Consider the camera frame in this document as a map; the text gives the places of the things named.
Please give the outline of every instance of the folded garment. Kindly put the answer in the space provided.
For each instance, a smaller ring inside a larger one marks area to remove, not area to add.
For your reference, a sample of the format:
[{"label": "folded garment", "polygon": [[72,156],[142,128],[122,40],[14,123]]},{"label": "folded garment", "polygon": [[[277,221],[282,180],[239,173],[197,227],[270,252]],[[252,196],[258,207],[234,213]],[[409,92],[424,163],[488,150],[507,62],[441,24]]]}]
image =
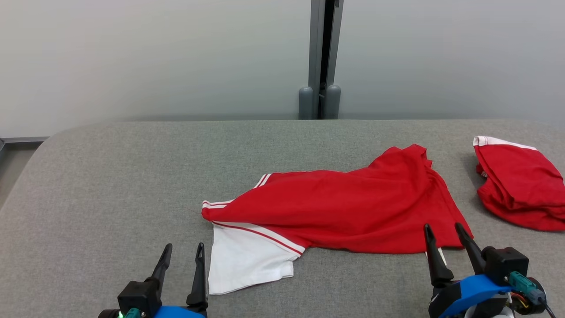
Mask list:
[{"label": "folded garment", "polygon": [[486,177],[477,193],[487,210],[523,227],[565,230],[563,177],[536,148],[477,136],[477,172]]},{"label": "folded garment", "polygon": [[426,149],[388,149],[369,167],[342,173],[272,173],[230,201],[204,201],[214,224],[210,294],[293,275],[308,247],[364,253],[425,251],[424,225],[438,247],[462,248],[454,224],[470,229]]}]

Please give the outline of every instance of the white sleeve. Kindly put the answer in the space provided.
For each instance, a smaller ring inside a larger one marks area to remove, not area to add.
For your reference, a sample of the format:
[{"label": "white sleeve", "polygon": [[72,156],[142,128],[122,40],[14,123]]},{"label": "white sleeve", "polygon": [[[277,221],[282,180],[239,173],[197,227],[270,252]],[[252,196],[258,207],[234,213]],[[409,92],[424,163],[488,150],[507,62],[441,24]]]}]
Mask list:
[{"label": "white sleeve", "polygon": [[211,295],[292,277],[300,254],[258,233],[214,224],[208,286]]}]

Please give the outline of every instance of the black cable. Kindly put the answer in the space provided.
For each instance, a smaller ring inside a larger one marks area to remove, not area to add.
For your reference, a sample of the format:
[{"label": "black cable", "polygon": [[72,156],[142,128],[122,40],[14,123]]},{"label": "black cable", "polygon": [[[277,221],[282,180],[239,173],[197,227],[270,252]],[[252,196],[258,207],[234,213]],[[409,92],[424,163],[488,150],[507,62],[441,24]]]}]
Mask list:
[{"label": "black cable", "polygon": [[547,310],[547,313],[549,314],[549,316],[550,316],[551,318],[555,318],[555,314],[553,313],[553,311],[551,311],[551,308],[549,308],[549,305],[547,305],[547,302],[545,301],[545,299],[542,298],[542,297],[539,297],[537,300],[539,300],[540,303],[541,303],[542,305],[544,305],[545,310]]}]

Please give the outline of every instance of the white partition panel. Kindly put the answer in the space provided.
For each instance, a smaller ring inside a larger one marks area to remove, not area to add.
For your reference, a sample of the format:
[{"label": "white partition panel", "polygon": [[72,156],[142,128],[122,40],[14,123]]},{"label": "white partition panel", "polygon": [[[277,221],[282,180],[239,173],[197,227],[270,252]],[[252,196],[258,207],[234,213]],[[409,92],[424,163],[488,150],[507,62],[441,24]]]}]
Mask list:
[{"label": "white partition panel", "polygon": [[565,118],[565,2],[343,6],[340,118]]},{"label": "white partition panel", "polygon": [[129,119],[298,117],[310,1],[0,4],[0,137]]}]

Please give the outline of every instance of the gray fabric surface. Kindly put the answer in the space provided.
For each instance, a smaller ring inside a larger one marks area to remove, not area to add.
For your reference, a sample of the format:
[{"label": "gray fabric surface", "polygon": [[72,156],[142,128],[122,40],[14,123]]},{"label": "gray fabric surface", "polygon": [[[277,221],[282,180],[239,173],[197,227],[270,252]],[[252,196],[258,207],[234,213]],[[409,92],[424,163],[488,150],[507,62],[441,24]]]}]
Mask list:
[{"label": "gray fabric surface", "polygon": [[[198,242],[210,261],[202,200],[229,200],[264,173],[368,165],[391,146],[428,148],[480,247],[513,246],[565,317],[565,234],[510,225],[476,189],[472,139],[490,135],[537,147],[565,173],[564,134],[518,121],[254,121],[114,123],[47,140],[0,211],[3,317],[97,317],[130,280],[151,274],[173,243],[164,304],[183,305]],[[464,251],[446,251],[456,278]],[[211,296],[209,317],[428,317],[423,254],[371,255],[312,248],[294,277]]]}]

